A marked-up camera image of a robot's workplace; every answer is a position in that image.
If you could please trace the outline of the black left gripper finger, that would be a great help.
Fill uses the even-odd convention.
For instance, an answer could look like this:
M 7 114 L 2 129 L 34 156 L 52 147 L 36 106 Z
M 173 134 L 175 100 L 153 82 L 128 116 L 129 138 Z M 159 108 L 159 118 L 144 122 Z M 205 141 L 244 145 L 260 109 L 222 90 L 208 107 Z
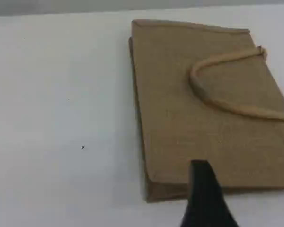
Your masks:
M 207 160 L 192 160 L 182 227 L 237 227 L 215 172 Z

